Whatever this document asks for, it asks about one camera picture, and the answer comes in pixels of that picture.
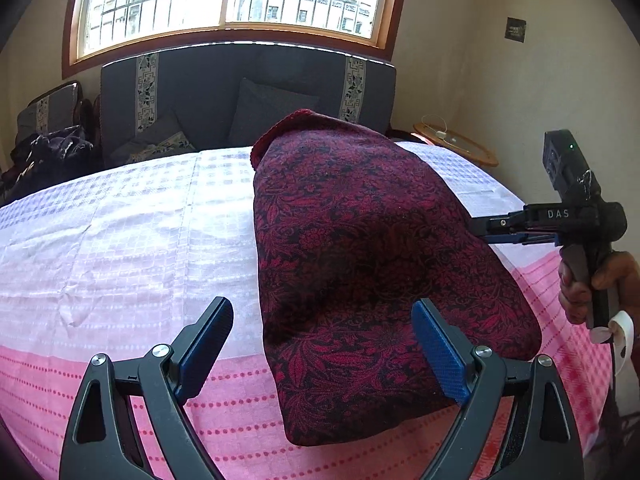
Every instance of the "hand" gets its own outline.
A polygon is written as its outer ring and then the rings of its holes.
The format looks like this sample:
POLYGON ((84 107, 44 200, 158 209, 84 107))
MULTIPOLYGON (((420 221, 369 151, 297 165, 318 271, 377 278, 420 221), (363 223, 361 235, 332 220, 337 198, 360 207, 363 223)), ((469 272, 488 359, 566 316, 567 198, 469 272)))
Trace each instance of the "hand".
MULTIPOLYGON (((569 266, 561 262, 558 268, 560 275, 560 294, 558 300, 566 318, 572 324, 584 323, 587 319, 587 304, 591 301, 591 289, 585 284, 574 281, 569 266)), ((620 310, 626 312, 634 320, 634 331, 640 331, 640 269, 638 263, 629 253, 612 253, 593 275, 591 286, 596 290, 606 290, 613 285, 618 286, 620 310)))

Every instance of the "cable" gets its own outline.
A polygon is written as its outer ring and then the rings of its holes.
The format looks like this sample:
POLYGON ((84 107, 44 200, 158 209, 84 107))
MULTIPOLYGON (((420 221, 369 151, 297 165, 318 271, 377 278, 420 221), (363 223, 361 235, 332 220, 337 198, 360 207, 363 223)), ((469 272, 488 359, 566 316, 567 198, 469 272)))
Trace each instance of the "cable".
POLYGON ((462 152, 471 154, 471 152, 469 150, 466 150, 465 148, 462 148, 461 146, 459 146, 456 143, 456 138, 455 137, 453 137, 453 136, 451 137, 454 142, 449 142, 449 140, 447 139, 447 137, 449 137, 449 135, 450 135, 449 127, 447 126, 447 121, 445 121, 443 117, 440 117, 438 114, 426 114, 426 115, 422 116, 420 121, 422 122, 422 126, 424 126, 425 128, 430 129, 433 132, 433 135, 438 137, 442 142, 444 142, 448 146, 451 146, 452 148, 456 148, 457 150, 461 150, 462 152), (437 118, 439 118, 444 123, 444 131, 436 130, 430 124, 425 123, 424 122, 424 118, 425 117, 437 117, 437 118))

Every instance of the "throw pillow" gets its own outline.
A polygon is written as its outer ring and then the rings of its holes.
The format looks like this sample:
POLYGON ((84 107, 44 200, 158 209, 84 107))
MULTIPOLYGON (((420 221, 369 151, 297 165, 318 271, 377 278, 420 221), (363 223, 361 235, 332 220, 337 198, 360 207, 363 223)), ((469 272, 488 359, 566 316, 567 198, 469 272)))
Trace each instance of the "throw pillow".
POLYGON ((227 137, 227 146, 252 146, 277 122, 300 108, 317 110, 317 96, 296 94, 273 86, 242 79, 236 115, 227 137))
POLYGON ((111 155, 108 155, 106 157, 107 166, 108 168, 117 168, 132 162, 148 160, 148 158, 146 158, 149 156, 147 151, 152 146, 155 147, 178 133, 180 133, 186 140, 186 136, 183 134, 182 127, 180 126, 175 114, 172 111, 163 114, 155 123, 151 124, 135 138, 126 142, 117 150, 114 150, 111 155))
POLYGON ((153 160, 165 156, 183 155, 185 153, 195 153, 197 150, 189 142, 189 139, 182 132, 172 135, 158 145, 150 144, 144 150, 133 153, 127 164, 142 162, 143 160, 153 160))

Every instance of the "wooden table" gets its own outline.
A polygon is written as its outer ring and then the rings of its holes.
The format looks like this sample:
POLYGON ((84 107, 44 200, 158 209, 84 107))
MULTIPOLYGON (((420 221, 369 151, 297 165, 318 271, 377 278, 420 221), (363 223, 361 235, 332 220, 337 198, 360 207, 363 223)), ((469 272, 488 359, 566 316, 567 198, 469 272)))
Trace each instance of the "wooden table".
POLYGON ((436 134, 436 132, 442 131, 442 129, 442 126, 438 126, 437 124, 416 123, 414 124, 414 136, 428 144, 435 144, 436 146, 447 148, 463 156, 476 166, 495 168, 498 165, 498 159, 494 153, 481 144, 451 129, 448 129, 444 136, 436 134))

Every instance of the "window frame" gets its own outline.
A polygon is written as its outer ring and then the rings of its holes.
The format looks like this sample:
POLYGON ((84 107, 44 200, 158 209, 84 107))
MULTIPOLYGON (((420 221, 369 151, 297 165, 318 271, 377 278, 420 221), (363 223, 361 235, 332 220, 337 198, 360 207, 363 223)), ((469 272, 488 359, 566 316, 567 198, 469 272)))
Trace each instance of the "window frame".
MULTIPOLYGON (((223 0, 225 12, 227 4, 228 0, 223 0)), ((390 61, 396 44, 403 4, 404 0, 378 1, 380 10, 376 13, 371 40, 344 32, 309 28, 305 25, 274 28, 270 22, 229 22, 220 27, 191 28, 135 38, 79 58, 79 41, 86 25, 84 8, 88 5, 88 0, 68 0, 62 39, 62 77, 66 79, 83 70, 153 50, 227 41, 293 43, 390 61)))

